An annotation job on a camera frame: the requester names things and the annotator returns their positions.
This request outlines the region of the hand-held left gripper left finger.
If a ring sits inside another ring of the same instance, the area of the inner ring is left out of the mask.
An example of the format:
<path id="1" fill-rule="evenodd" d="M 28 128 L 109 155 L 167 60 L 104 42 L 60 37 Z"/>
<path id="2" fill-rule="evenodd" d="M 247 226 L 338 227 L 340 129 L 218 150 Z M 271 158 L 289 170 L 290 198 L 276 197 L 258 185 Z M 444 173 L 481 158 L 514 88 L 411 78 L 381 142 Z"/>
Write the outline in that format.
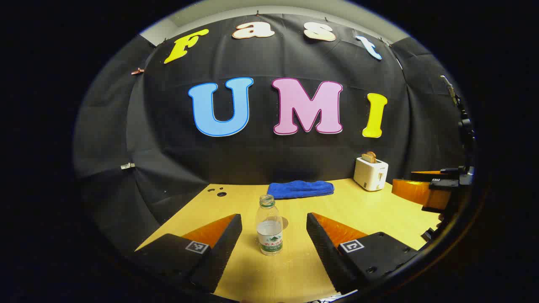
<path id="1" fill-rule="evenodd" d="M 135 251 L 133 260 L 167 284 L 213 293 L 242 229 L 241 215 L 228 215 L 183 236 L 164 234 Z"/>

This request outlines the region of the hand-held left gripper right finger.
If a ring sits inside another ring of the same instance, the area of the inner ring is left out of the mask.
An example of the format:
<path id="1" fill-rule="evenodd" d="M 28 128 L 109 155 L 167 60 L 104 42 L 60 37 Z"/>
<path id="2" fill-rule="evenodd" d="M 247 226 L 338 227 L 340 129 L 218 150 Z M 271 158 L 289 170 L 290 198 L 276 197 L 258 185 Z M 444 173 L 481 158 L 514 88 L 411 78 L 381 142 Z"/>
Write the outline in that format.
<path id="1" fill-rule="evenodd" d="M 333 287 L 342 294 L 387 278 L 418 254 L 385 232 L 367 235 L 318 213 L 307 214 L 306 229 Z"/>

